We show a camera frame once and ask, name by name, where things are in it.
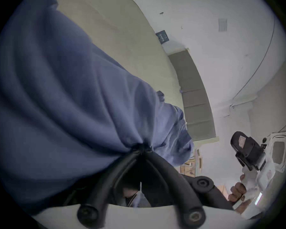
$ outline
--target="hand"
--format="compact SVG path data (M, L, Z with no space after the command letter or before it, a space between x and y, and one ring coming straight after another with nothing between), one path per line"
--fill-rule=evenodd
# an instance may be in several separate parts
M240 181L242 181L244 178L245 178L245 175L242 174L240 176ZM229 194L228 200L232 202L236 202L239 199L244 201L245 197L243 196L243 194L245 194L247 190L243 184L241 184L240 182L237 182L235 186L231 187L231 192L232 194ZM245 209L249 206L250 203L251 203L251 200L248 199L247 201L243 202L240 206L238 206L235 211L239 214L242 214L245 211Z

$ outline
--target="cable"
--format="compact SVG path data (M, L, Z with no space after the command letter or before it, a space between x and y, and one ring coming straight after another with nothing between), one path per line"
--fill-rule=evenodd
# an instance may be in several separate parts
M270 44L271 44L271 41L272 41L272 38L273 38L274 31L275 31L275 16L274 16L274 21L273 21L273 31L272 31L270 43L269 43L269 46L268 46L268 48L267 48L266 53L265 53L265 55L264 55L264 57L263 57L261 63L259 64L259 66L258 66L257 69L255 70L255 72L253 73L253 75L252 75L252 76L250 77L250 79L246 82L246 84L238 91L238 93L233 97L233 100L234 100L234 98L240 93L240 91L243 90L243 88L248 84L248 82L252 79L252 77L255 75L255 73L257 72L257 70L259 69L259 67L261 66L261 64L263 63L263 61L264 61L264 59L265 59L265 57L266 57L266 54L267 54L267 52L268 52L268 49L269 49L269 47L270 47Z

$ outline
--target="black handle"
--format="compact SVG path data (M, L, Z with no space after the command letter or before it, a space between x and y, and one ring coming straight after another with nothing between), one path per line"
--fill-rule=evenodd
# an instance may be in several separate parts
M202 205L233 210L232 204L226 200L210 178L204 176L190 177L186 175L183 175L183 177L192 186Z
M178 208L181 227L198 228L206 220L202 204L190 184L175 168L155 152L145 152L143 157L154 166L167 183Z
M137 149L116 160L97 182L88 199L77 211L77 218L87 228L104 226L107 199L114 184L136 163L141 150Z
M160 174L168 185L171 196L178 208L180 226L183 228L198 228L206 215L202 204L190 184L175 168L158 154L150 151L144 144L137 145L134 151L118 159L111 165L97 182L88 199L77 211L77 218L87 228L104 226L107 199L112 188L137 162L139 156L149 163L156 173Z

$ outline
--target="gray panel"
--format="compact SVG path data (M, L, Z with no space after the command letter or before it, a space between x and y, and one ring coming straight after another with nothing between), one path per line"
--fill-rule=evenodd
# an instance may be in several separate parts
M285 150L284 142L273 143L273 153L272 153L273 162L277 164L282 163L283 156L284 156L284 150Z
M216 136L213 120L188 124L187 131L193 141L209 139Z
M205 89L202 82L194 81L193 79L179 80L179 85L184 93Z
M169 55L182 90L184 115L193 141L216 136L209 99L199 72L187 50Z
M201 81L200 74L187 50L177 52L168 56L174 66L178 79L193 79Z
M182 100L185 108L209 103L205 89L182 93Z
M212 111L209 104L186 107L184 108L184 115L188 124L213 120Z

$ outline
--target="label sticker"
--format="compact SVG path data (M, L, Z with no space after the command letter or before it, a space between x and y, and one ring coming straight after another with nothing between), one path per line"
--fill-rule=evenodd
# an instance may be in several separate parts
M241 148L244 147L245 141L246 141L246 138L245 138L245 137L243 137L243 136L240 136L240 137L239 137L238 144L239 144L239 146L240 146Z

